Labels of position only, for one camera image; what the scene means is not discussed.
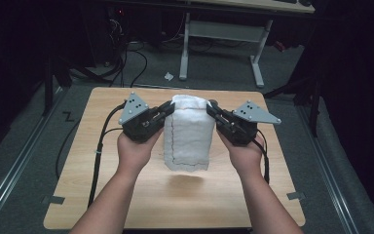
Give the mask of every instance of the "light wood tabletop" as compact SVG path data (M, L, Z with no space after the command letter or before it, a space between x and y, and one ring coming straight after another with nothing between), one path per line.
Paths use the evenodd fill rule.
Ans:
M256 8L265 9L271 11L283 11L292 13L308 13L312 14L315 12L313 6L305 7L299 2L297 3L286 3L274 0L190 0L191 2L208 3L208 4L219 4L236 7Z
M93 89L54 194L65 200L62 205L50 204L44 220L46 228L70 229L87 209L93 180L94 151L102 126L111 110L128 98L131 91L150 106L159 106L171 100L174 95L191 95L215 99L221 108L227 110L239 107L248 99L267 110L263 96L256 92ZM107 129L121 127L118 124L120 115L121 111L113 116ZM289 200L286 195L295 192L295 188L274 126L259 124L258 128L265 135L269 146L270 185L296 222L304 225L305 217L299 201ZM119 162L116 139L120 132L111 132L104 139L96 194L117 169ZM226 147L215 130L207 171L171 171L165 165L163 148L161 135L153 148L150 162L136 182L125 228L251 226L240 179L230 163Z

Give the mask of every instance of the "person's left arm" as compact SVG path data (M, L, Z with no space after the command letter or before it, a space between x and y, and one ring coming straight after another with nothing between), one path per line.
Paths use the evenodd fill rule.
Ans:
M135 143L120 134L117 140L119 165L117 172L74 225L70 233L122 233L129 212L136 179L148 163L159 131L145 143Z

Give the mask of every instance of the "person's right arm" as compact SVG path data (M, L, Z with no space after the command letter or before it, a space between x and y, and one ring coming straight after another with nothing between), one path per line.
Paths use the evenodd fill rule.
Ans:
M230 160L242 181L243 193L255 233L303 233L294 219L264 180L260 161L261 150L251 142L247 147L234 146L226 137L221 140L229 150ZM263 145L258 136L256 140Z

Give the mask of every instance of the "white towel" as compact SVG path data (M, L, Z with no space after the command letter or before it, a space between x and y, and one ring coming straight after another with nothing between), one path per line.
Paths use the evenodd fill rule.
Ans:
M214 119L206 113L207 100L177 95L174 113L164 127L164 159L173 171L207 170Z

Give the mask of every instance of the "tape piece on table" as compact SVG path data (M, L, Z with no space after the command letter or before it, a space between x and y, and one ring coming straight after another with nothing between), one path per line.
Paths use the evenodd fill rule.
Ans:
M305 199L306 196L305 196L305 193L303 192L293 192L293 193L287 193L287 198L289 200L298 199L300 201L300 200Z
M42 204L48 205L48 204L63 204L63 201L65 198L63 197L57 197L57 196L44 196L44 199L42 199Z

